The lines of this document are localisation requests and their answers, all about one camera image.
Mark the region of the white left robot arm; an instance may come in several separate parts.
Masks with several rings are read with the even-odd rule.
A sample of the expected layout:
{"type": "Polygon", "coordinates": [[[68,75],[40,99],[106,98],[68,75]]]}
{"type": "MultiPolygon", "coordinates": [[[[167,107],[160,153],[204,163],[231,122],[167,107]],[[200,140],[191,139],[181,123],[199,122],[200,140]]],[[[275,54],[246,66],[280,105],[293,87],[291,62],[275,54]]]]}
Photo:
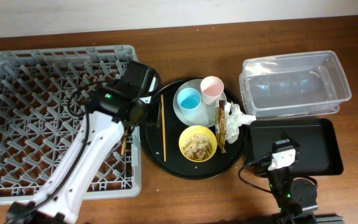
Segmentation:
{"type": "Polygon", "coordinates": [[[44,186],[27,204],[14,202],[6,223],[74,223],[107,154],[138,126],[158,124],[152,97],[161,83],[152,67],[131,60],[120,79],[98,81],[85,101],[82,124],[44,186]]]}

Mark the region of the pink plastic cup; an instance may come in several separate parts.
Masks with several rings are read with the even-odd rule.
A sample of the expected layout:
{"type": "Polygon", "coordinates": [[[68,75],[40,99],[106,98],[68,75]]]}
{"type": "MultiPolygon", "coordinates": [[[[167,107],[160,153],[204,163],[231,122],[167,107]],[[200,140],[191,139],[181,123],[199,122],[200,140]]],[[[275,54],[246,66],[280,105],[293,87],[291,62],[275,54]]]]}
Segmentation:
{"type": "Polygon", "coordinates": [[[202,79],[200,90],[203,103],[211,105],[222,95],[224,91],[224,83],[218,77],[209,76],[202,79]]]}

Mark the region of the food scraps pile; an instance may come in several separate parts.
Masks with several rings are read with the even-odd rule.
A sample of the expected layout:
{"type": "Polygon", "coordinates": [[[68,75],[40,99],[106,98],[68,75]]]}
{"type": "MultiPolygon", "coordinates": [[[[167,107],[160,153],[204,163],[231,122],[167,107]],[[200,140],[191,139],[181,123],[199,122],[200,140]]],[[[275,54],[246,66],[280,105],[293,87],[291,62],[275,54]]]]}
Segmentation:
{"type": "Polygon", "coordinates": [[[203,133],[196,133],[187,138],[183,145],[184,155],[194,161],[205,161],[213,151],[209,137],[203,133]]]}

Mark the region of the grey round plate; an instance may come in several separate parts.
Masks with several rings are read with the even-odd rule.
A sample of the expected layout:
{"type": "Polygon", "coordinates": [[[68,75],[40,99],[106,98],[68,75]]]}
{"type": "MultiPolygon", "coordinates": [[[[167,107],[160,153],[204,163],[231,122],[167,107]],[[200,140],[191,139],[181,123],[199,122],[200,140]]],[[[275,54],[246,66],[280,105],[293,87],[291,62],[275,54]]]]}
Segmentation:
{"type": "MultiPolygon", "coordinates": [[[[190,81],[186,81],[184,84],[180,85],[180,87],[178,88],[178,90],[175,92],[175,96],[173,99],[173,110],[176,114],[176,116],[178,117],[178,119],[184,123],[187,126],[195,126],[195,125],[200,125],[200,126],[205,126],[207,128],[214,126],[215,124],[215,102],[211,105],[207,105],[205,103],[203,103],[203,101],[201,100],[201,104],[199,105],[198,111],[191,116],[185,116],[182,114],[182,112],[180,111],[180,107],[177,103],[177,96],[179,94],[179,92],[184,89],[184,88],[194,88],[196,90],[199,91],[199,93],[201,94],[201,90],[200,90],[200,83],[201,83],[202,79],[193,79],[190,81]]],[[[227,101],[226,95],[223,92],[222,95],[220,96],[220,98],[218,100],[224,100],[225,102],[227,101]]]]}

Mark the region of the yellow plastic bowl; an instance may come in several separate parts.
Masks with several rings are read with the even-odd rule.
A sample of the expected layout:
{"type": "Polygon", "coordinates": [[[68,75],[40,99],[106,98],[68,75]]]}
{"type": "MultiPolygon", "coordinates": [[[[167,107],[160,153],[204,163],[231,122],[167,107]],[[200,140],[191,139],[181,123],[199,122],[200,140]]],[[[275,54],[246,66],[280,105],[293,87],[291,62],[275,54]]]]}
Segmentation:
{"type": "MultiPolygon", "coordinates": [[[[184,155],[184,153],[183,153],[183,145],[184,145],[185,140],[187,138],[189,138],[190,136],[192,136],[193,134],[196,134],[196,133],[203,133],[203,134],[207,135],[209,137],[210,141],[211,141],[213,151],[212,151],[210,157],[205,160],[205,161],[207,161],[207,160],[209,160],[210,158],[212,158],[214,156],[214,154],[216,152],[216,149],[217,149],[217,141],[216,141],[215,135],[212,132],[212,130],[210,130],[209,128],[206,128],[204,126],[190,126],[189,128],[186,128],[181,133],[180,138],[179,138],[179,143],[178,143],[180,151],[184,155]]],[[[194,161],[194,160],[191,160],[189,158],[187,158],[187,159],[192,161],[192,162],[205,162],[205,161],[194,161]]]]}

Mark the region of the brown Nescafe Gold sachet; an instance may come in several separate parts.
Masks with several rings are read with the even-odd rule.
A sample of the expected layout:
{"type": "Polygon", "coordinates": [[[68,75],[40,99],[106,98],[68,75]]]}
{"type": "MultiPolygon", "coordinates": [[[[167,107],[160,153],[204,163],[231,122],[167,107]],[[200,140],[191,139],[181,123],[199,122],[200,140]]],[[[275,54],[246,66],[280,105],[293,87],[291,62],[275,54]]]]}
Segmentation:
{"type": "Polygon", "coordinates": [[[224,111],[224,100],[215,101],[215,136],[222,154],[226,153],[224,148],[226,142],[226,116],[224,111]]]}

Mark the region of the white tissue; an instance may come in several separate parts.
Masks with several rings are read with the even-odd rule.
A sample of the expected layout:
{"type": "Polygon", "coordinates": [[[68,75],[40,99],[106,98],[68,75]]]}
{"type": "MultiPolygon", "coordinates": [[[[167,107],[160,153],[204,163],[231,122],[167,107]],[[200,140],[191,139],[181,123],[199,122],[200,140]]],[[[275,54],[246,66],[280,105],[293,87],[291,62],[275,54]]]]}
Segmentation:
{"type": "Polygon", "coordinates": [[[226,136],[225,140],[232,144],[239,137],[239,128],[242,125],[250,125],[256,120],[255,115],[244,114],[238,104],[226,102],[224,106],[224,114],[226,118],[226,136]]]}

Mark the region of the light blue plastic cup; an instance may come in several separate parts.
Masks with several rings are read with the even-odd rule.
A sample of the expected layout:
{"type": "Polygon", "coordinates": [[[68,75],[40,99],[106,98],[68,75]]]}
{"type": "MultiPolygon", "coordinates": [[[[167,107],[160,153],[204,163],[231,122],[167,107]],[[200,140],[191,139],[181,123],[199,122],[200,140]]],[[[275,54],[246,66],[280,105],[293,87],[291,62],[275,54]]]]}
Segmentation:
{"type": "Polygon", "coordinates": [[[177,96],[177,103],[183,115],[191,116],[198,111],[201,104],[201,95],[194,88],[184,88],[177,96]]]}

